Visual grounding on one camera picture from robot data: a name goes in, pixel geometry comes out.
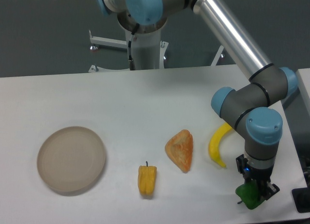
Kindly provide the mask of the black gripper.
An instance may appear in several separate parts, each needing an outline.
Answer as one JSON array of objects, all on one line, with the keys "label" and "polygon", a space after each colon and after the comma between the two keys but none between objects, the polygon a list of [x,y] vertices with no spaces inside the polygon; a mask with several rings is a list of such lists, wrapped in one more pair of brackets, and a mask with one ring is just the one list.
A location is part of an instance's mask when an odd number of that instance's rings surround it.
[{"label": "black gripper", "polygon": [[257,181],[259,199],[265,201],[280,191],[276,184],[272,184],[270,177],[273,172],[273,158],[258,160],[248,154],[236,158],[237,170],[243,175],[244,184],[252,186]]}]

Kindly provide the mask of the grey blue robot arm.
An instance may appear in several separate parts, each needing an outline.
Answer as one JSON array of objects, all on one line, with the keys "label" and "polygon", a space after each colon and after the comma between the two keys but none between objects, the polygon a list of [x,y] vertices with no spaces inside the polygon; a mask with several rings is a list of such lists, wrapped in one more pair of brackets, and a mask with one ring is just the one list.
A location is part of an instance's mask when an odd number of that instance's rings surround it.
[{"label": "grey blue robot arm", "polygon": [[116,13],[127,30],[126,50],[130,70],[158,69],[159,33],[167,17],[190,8],[199,15],[227,50],[249,80],[240,90],[219,89],[211,106],[217,115],[245,139],[245,151],[237,157],[238,172],[245,183],[238,187],[239,196],[247,194],[254,201],[265,201],[279,188],[271,183],[283,120],[270,109],[298,87],[295,73],[278,68],[256,45],[223,0],[97,0],[105,15]]}]

